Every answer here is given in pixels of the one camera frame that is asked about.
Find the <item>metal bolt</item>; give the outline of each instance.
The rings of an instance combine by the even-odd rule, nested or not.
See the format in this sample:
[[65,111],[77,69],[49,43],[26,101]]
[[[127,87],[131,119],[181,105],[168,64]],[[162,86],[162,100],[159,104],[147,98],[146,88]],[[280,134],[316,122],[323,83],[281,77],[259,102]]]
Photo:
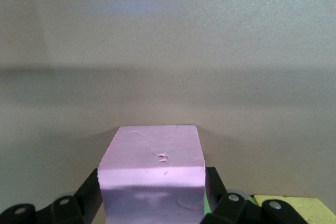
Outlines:
[[277,210],[281,209],[281,205],[276,201],[270,201],[269,205],[271,206],[271,208],[274,208],[274,209],[277,209]]
[[63,199],[59,202],[60,205],[65,205],[69,202],[69,199]]
[[238,197],[237,195],[235,195],[235,194],[230,194],[230,195],[229,195],[229,199],[230,199],[231,201],[234,201],[234,202],[239,201],[239,197]]
[[25,211],[26,211],[26,207],[20,207],[20,208],[16,209],[14,213],[16,215],[20,215],[20,214],[24,213]]

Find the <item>yellow block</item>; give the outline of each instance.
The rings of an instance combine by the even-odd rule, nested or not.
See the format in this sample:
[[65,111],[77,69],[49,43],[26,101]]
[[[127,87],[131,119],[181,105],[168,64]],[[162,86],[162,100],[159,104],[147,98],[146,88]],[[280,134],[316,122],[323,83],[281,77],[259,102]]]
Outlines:
[[258,206],[265,200],[279,199],[289,203],[309,224],[336,224],[336,216],[323,202],[316,198],[255,195]]

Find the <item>purple block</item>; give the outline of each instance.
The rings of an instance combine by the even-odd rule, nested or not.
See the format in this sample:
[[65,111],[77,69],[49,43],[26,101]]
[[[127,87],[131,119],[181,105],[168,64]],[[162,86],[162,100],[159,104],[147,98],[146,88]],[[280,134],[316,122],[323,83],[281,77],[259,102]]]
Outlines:
[[196,126],[119,128],[98,180],[107,224],[189,224],[204,217],[205,164]]

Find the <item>gray wall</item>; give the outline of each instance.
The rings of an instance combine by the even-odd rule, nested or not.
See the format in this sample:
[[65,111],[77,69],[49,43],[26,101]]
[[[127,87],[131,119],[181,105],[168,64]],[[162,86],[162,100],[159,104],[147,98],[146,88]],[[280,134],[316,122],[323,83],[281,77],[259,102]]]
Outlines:
[[336,0],[0,3],[0,211],[76,190],[119,126],[196,124],[227,187],[336,212]]

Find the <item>block front face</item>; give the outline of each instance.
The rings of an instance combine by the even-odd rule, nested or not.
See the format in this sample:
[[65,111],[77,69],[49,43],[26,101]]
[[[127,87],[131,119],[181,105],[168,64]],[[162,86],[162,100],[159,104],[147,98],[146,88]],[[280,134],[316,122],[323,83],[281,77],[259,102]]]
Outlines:
[[199,223],[205,164],[193,125],[121,127],[98,168],[107,223]]

